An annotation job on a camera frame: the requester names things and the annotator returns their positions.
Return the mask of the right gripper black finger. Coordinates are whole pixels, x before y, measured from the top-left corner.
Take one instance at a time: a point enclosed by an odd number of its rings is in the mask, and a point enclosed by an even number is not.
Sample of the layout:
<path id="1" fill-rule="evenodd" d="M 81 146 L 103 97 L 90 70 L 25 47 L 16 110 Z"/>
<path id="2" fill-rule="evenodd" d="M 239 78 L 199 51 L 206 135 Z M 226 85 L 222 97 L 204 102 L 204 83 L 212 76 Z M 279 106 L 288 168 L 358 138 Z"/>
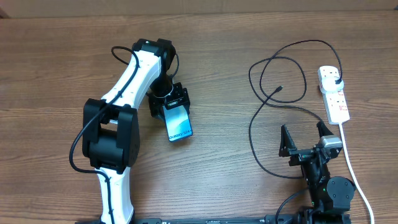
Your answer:
<path id="1" fill-rule="evenodd" d="M 319 121 L 317 123 L 317 128 L 320 137 L 333 135 L 333 133 L 327 128 L 323 121 Z"/>
<path id="2" fill-rule="evenodd" d="M 296 146 L 286 125 L 282 125 L 280 130 L 281 130 L 281 140 L 280 140 L 279 156 L 288 157 L 290 156 L 290 153 L 292 151 L 296 150 Z"/>

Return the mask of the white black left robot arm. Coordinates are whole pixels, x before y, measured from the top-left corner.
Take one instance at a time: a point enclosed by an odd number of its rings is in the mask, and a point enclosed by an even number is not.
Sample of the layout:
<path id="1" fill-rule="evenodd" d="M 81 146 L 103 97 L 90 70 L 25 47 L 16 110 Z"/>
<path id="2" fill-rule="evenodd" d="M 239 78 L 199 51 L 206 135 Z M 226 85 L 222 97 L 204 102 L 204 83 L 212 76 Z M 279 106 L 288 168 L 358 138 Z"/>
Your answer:
<path id="1" fill-rule="evenodd" d="M 100 182 L 103 212 L 97 223 L 134 221 L 130 173 L 140 147 L 137 111 L 145 97 L 151 116 L 165 123 L 170 142 L 193 135 L 188 91 L 167 73 L 178 57 L 171 41 L 139 39 L 128 52 L 131 59 L 115 86 L 85 103 L 76 137 Z"/>

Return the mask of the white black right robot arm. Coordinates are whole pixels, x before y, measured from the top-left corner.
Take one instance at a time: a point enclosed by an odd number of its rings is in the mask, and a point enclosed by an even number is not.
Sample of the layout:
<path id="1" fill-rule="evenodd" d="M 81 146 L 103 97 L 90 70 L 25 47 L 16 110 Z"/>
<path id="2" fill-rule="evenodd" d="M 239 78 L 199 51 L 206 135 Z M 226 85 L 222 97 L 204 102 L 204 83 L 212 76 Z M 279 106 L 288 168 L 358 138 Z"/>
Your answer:
<path id="1" fill-rule="evenodd" d="M 289 157 L 290 166 L 300 166 L 312 205 L 301 207 L 294 215 L 275 215 L 276 223 L 350 223 L 347 212 L 356 190 L 346 177 L 332 177 L 327 163 L 338 157 L 342 140 L 323 122 L 317 123 L 320 140 L 310 149 L 297 149 L 285 125 L 281 126 L 280 157 Z"/>

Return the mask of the Galaxy smartphone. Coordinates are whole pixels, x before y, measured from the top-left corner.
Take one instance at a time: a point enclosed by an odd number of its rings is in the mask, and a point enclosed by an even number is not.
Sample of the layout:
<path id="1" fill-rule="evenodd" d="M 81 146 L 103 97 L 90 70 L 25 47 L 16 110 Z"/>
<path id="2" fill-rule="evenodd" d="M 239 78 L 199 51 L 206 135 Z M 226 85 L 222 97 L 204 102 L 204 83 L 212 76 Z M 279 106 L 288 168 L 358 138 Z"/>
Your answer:
<path id="1" fill-rule="evenodd" d="M 167 109 L 163 106 L 165 125 L 170 142 L 179 141 L 193 134 L 192 125 L 184 106 Z"/>

